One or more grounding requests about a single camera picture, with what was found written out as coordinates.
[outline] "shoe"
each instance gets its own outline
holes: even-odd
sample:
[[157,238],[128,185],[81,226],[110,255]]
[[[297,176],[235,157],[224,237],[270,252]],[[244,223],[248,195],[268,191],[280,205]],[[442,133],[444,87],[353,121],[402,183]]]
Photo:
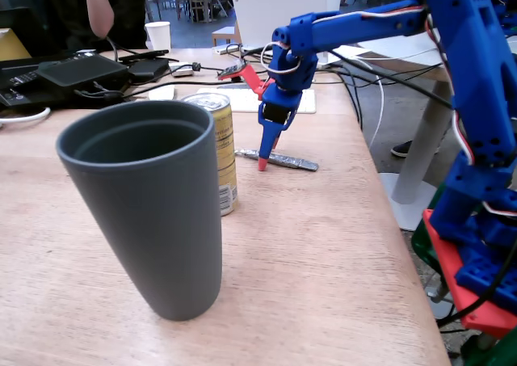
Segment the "shoe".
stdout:
[[407,141],[403,144],[395,145],[391,149],[391,153],[393,156],[397,156],[398,158],[407,158],[407,154],[410,152],[412,141]]

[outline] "gray floor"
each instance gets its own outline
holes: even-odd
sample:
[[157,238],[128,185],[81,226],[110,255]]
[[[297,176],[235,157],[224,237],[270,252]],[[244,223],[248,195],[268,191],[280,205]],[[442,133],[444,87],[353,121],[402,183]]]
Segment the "gray floor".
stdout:
[[[363,4],[356,4],[342,8],[343,11],[355,11],[364,7]],[[218,19],[214,23],[192,23],[182,14],[182,18],[177,20],[175,11],[162,11],[162,19],[171,22],[172,44],[175,48],[207,48],[212,47],[211,33],[216,29],[234,25],[235,14],[232,12],[228,18]],[[433,82],[425,78],[416,78],[412,82],[432,89]],[[329,85],[328,87],[343,87],[341,85]],[[376,123],[379,119],[380,92],[378,86],[370,86],[359,89],[359,98],[364,116],[364,137],[370,141]],[[371,148],[373,160],[379,172],[400,172],[403,159],[395,158],[389,151],[399,143],[410,140],[420,121],[423,109],[427,104],[426,97],[416,91],[404,86],[393,85],[385,87],[385,113],[382,125],[377,134],[376,140]],[[440,146],[439,152],[426,174],[425,181],[438,186],[443,182],[447,175],[452,161],[459,151],[452,133],[447,133]],[[424,283],[432,270],[423,263],[411,250],[410,238],[412,233],[403,232],[409,250],[414,258],[417,271]],[[445,330],[460,328],[460,324],[451,324]],[[446,348],[452,352],[458,352],[460,345],[472,333],[468,334],[446,334],[443,340]]]
[[[151,4],[153,10],[154,21],[158,21],[158,10],[155,3]],[[193,23],[191,19],[181,12],[181,18],[178,20],[176,10],[163,9],[162,21],[170,22],[171,43],[174,48],[209,48],[213,46],[212,32],[223,27],[235,25],[235,12],[230,11],[229,17],[218,17],[212,23]]]

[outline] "white paper cup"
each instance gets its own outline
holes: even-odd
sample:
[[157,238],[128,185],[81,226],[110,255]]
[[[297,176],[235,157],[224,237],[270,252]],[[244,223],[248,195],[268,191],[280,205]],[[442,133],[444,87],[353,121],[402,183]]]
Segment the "white paper cup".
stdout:
[[145,29],[151,39],[153,50],[161,51],[163,49],[170,49],[170,23],[168,21],[147,23]]

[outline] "gray plastic tumbler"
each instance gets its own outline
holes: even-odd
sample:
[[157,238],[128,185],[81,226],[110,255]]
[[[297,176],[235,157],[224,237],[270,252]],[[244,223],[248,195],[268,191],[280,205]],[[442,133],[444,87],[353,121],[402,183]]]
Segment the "gray plastic tumbler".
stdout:
[[57,152],[141,295],[166,319],[221,286],[214,120],[175,101],[122,103],[71,124]]

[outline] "drink can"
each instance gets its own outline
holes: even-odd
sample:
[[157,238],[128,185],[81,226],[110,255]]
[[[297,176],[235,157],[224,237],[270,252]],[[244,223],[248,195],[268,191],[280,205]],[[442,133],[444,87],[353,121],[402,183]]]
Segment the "drink can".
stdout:
[[183,99],[210,111],[216,121],[217,167],[221,215],[230,214],[238,204],[237,170],[233,145],[232,108],[229,98],[217,93],[199,93]]

